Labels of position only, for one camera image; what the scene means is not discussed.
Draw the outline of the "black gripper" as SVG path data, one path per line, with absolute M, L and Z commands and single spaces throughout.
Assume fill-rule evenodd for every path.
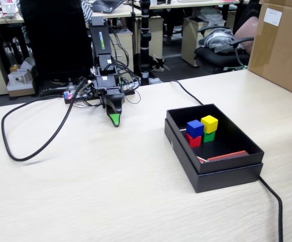
M 94 80 L 94 96 L 105 95 L 108 117 L 114 127 L 119 127 L 125 95 L 120 93 L 117 75 L 97 76 Z

